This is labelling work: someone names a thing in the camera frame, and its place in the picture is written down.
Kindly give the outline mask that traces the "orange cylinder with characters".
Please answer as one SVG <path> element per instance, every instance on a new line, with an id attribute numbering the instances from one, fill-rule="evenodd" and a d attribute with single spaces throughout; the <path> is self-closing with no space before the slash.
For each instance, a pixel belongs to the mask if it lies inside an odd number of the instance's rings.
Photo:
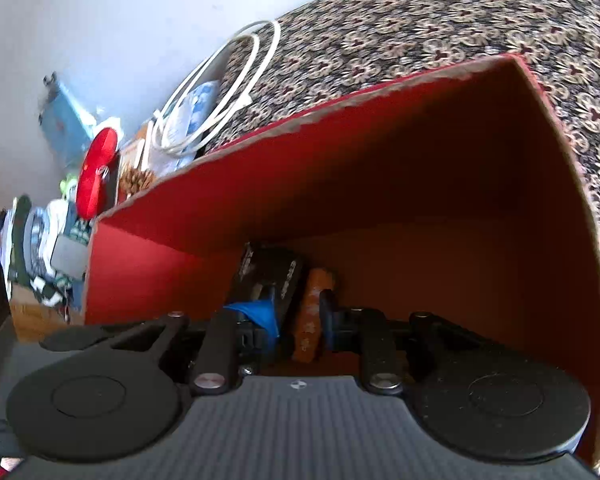
<path id="1" fill-rule="evenodd" d="M 314 360 L 322 333 L 320 295 L 325 289 L 334 289 L 335 285 L 334 274 L 329 271 L 314 268 L 309 272 L 294 326 L 294 353 L 291 357 L 294 362 L 308 364 Z"/>

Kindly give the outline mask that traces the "black box with metal plate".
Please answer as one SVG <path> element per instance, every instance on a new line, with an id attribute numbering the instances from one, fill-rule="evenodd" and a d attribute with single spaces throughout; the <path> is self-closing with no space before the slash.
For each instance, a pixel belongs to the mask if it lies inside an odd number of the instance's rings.
<path id="1" fill-rule="evenodd" d="M 268 348 L 265 332 L 235 312 L 237 333 L 245 349 L 260 356 L 284 360 L 294 353 L 294 326 L 306 290 L 309 261 L 291 249 L 249 243 L 232 279 L 226 306 L 235 302 L 272 299 L 275 302 L 279 337 Z"/>

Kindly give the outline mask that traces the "red cardboard box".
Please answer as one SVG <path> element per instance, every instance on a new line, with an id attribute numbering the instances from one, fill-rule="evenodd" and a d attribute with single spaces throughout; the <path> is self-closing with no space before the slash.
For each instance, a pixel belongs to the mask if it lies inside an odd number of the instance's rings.
<path id="1" fill-rule="evenodd" d="M 378 84 L 249 133 L 102 214 L 90 324 L 221 307 L 249 243 L 336 274 L 345 304 L 414 311 L 556 365 L 592 400 L 600 226 L 550 101 L 515 55 Z"/>

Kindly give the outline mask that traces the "blue white packet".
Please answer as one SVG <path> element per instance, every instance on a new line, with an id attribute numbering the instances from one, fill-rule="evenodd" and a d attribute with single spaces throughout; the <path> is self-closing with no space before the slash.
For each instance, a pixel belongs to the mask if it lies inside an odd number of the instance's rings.
<path id="1" fill-rule="evenodd" d="M 202 137 L 198 129 L 209 118 L 220 90 L 220 82 L 209 80 L 190 90 L 180 105 L 174 103 L 168 109 L 154 111 L 152 147 L 166 154 L 166 148 L 192 140 L 196 145 Z"/>

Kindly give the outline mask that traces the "pile of clothes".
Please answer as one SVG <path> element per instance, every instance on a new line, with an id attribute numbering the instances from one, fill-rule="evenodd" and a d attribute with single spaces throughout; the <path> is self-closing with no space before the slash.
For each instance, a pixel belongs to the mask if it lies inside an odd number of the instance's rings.
<path id="1" fill-rule="evenodd" d="M 29 289 L 35 300 L 67 315 L 83 311 L 87 246 L 94 222 L 76 209 L 78 177 L 68 174 L 60 196 L 34 206 L 27 195 L 0 210 L 0 263 L 9 292 Z"/>

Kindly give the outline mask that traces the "red round disc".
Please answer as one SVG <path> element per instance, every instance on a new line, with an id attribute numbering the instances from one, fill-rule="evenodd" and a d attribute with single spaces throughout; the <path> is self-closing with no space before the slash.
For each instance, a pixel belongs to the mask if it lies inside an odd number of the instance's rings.
<path id="1" fill-rule="evenodd" d="M 106 127 L 96 134 L 85 154 L 76 188 L 76 213 L 82 220 L 92 220 L 105 210 L 106 186 L 117 145 L 117 131 Z"/>

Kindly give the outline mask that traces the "floral patterned tablecloth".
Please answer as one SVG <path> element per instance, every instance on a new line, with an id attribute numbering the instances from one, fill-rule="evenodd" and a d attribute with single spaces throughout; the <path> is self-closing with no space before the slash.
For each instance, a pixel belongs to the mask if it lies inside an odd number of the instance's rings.
<path id="1" fill-rule="evenodd" d="M 562 122 L 600 222 L 600 0 L 314 0 L 218 148 L 299 110 L 412 73 L 513 53 Z"/>

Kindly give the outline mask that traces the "light blue bag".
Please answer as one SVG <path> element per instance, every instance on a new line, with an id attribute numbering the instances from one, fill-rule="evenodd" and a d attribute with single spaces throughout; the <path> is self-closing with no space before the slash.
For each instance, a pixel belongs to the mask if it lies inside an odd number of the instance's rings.
<path id="1" fill-rule="evenodd" d="M 38 111 L 38 124 L 61 170 L 79 171 L 86 151 L 104 128 L 58 78 L 43 79 L 46 95 Z"/>

